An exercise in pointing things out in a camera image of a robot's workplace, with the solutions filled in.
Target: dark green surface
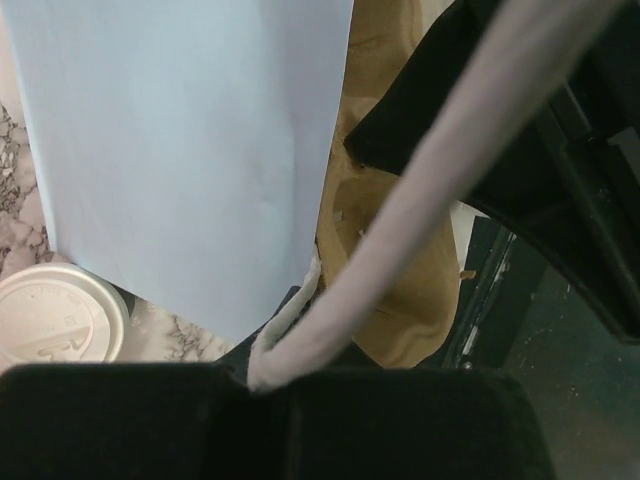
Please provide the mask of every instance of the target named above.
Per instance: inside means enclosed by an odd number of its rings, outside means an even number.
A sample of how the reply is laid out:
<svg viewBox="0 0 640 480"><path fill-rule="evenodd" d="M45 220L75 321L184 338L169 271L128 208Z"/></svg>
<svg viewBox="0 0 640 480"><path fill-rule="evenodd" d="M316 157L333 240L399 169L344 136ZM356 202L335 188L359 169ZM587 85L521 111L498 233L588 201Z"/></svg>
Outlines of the dark green surface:
<svg viewBox="0 0 640 480"><path fill-rule="evenodd" d="M640 479L640 347L620 345L551 267L504 368L527 391L561 480Z"/></svg>

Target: marble pattern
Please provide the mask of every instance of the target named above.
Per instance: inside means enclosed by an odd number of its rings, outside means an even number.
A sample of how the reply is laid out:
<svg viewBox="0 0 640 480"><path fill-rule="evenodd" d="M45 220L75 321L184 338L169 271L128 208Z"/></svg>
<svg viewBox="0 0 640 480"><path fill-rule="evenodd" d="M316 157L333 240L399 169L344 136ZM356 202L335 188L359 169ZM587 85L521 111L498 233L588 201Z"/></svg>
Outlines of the marble pattern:
<svg viewBox="0 0 640 480"><path fill-rule="evenodd" d="M50 251L27 131L0 103L0 280L34 265L65 259ZM136 299L122 362L206 362L228 352L224 339Z"/></svg>

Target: white cord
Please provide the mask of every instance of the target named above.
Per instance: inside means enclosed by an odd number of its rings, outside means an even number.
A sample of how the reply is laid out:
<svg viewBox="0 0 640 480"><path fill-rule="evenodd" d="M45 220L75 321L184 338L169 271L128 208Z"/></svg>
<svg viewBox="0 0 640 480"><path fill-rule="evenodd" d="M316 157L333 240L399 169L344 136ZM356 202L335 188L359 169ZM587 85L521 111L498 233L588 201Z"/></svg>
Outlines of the white cord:
<svg viewBox="0 0 640 480"><path fill-rule="evenodd" d="M250 390L267 392L286 385L326 366L340 353L452 202L481 179L624 3L508 0L503 4L334 285L273 348L261 343L253 350Z"/></svg>

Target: white plastic lid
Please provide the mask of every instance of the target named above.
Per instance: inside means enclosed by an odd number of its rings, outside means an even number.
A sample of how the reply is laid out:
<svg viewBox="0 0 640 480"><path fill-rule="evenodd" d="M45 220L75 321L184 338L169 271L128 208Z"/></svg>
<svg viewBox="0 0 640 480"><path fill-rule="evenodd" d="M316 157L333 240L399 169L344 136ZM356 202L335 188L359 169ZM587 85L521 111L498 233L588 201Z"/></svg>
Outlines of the white plastic lid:
<svg viewBox="0 0 640 480"><path fill-rule="evenodd" d="M0 282L0 355L10 363L110 362L128 317L120 294L95 275L35 265Z"/></svg>

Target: sheet of paper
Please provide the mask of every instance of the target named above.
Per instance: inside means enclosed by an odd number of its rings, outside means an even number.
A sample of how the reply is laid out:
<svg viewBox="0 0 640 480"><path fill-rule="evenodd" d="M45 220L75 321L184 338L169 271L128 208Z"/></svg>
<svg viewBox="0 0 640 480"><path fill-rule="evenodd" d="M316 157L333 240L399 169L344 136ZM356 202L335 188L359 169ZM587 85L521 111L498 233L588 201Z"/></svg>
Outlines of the sheet of paper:
<svg viewBox="0 0 640 480"><path fill-rule="evenodd" d="M308 270L350 0L1 0L52 248L238 342Z"/></svg>

